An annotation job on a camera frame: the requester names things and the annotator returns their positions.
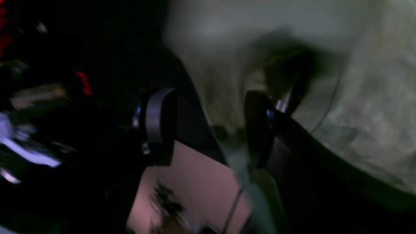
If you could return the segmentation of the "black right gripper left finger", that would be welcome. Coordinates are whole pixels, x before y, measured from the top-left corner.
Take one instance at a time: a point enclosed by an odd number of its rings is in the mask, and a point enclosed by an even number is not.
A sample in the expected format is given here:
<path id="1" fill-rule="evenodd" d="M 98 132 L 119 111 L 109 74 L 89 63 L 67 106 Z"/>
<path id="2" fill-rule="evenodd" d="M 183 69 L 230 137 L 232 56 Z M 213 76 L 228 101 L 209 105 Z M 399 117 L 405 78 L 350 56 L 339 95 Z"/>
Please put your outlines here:
<path id="1" fill-rule="evenodd" d="M 121 116 L 88 96 L 1 113 L 1 233 L 123 234 L 144 171 L 172 160 L 176 109 L 164 87 Z"/>

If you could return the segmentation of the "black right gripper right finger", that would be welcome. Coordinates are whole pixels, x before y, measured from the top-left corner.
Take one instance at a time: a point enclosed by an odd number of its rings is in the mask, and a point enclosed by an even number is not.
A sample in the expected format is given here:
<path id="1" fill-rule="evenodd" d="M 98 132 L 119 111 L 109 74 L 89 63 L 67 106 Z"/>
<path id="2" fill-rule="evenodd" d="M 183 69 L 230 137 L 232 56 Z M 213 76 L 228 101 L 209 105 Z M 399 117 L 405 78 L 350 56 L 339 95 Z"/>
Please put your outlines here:
<path id="1" fill-rule="evenodd" d="M 337 157 L 262 92 L 244 117 L 251 163 L 275 181 L 296 234 L 414 234 L 415 196 Z"/>

